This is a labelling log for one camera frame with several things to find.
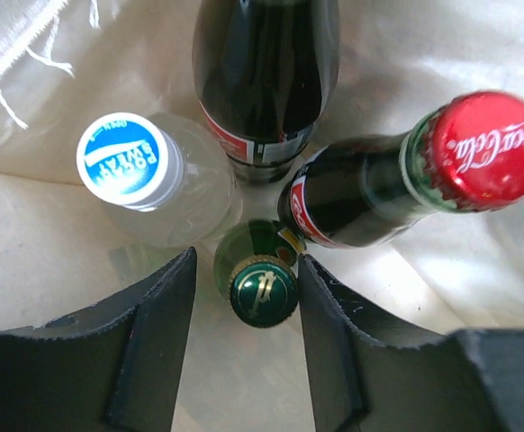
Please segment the green glass bottle labelled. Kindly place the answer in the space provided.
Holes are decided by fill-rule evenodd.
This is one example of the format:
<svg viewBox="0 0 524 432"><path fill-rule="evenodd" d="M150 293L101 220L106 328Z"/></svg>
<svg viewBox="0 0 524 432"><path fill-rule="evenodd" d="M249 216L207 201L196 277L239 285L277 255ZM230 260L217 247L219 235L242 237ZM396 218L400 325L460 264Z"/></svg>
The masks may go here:
<svg viewBox="0 0 524 432"><path fill-rule="evenodd" d="M303 238L279 220L244 221L221 238L213 258L214 281L241 321L272 328L297 307L294 269L305 249Z"/></svg>

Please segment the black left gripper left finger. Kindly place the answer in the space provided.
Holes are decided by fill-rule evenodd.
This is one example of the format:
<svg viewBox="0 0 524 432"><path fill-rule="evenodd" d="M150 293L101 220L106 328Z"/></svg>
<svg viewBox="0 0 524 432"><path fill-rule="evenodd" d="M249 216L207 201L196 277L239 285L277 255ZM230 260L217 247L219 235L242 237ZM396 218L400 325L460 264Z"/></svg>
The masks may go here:
<svg viewBox="0 0 524 432"><path fill-rule="evenodd" d="M89 307L0 330L0 431L168 431L196 270L189 248Z"/></svg>

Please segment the large cola bottle red cap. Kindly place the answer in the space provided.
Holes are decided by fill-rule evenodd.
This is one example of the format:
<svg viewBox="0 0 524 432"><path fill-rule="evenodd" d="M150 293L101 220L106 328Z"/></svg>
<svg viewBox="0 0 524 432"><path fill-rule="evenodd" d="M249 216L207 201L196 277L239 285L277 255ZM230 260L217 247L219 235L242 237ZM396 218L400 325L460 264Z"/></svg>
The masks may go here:
<svg viewBox="0 0 524 432"><path fill-rule="evenodd" d="M203 1L194 88L205 120L251 184L283 178L337 84L336 1Z"/></svg>

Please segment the beige canvas tote bag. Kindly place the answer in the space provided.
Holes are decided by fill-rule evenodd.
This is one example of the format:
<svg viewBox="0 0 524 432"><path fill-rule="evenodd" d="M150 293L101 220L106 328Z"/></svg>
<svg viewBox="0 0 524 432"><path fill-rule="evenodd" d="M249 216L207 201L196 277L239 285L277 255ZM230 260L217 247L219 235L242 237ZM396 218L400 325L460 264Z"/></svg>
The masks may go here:
<svg viewBox="0 0 524 432"><path fill-rule="evenodd" d="M80 136L112 112L203 128L194 91L196 1L0 1L0 330L42 327L145 279L189 248L194 306L168 431L319 431L300 304L252 328L218 293L218 239L152 247L82 184ZM398 318L447 335L524 329L524 198L434 213L366 248L303 256Z"/></svg>

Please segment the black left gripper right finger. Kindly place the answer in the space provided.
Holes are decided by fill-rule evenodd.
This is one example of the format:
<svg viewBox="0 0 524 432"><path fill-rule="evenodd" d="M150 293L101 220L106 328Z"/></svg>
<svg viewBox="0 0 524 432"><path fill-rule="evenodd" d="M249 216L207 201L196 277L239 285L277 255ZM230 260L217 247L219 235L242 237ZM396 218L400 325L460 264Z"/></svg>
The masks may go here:
<svg viewBox="0 0 524 432"><path fill-rule="evenodd" d="M398 318L299 261L319 431L524 431L524 329L447 335Z"/></svg>

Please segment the small cola bottle red cap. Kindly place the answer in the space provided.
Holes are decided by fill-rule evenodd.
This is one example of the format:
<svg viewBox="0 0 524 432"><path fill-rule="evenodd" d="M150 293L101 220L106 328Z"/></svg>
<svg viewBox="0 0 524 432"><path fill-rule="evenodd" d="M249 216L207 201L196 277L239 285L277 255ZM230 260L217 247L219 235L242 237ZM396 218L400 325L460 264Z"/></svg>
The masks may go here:
<svg viewBox="0 0 524 432"><path fill-rule="evenodd" d="M524 197L524 100L464 94L398 135L344 139L284 187L279 219L327 248L391 240L434 212L497 211Z"/></svg>

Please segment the clear plastic bottle blue cap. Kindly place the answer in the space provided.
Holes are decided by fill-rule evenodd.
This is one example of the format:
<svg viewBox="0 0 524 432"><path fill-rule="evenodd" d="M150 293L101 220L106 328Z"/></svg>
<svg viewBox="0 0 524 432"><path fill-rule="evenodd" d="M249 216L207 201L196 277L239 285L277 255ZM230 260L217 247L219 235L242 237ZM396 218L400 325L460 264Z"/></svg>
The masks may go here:
<svg viewBox="0 0 524 432"><path fill-rule="evenodd" d="M84 186L127 234L156 248L215 239L243 210L227 155L205 128L170 113L112 112L83 132Z"/></svg>

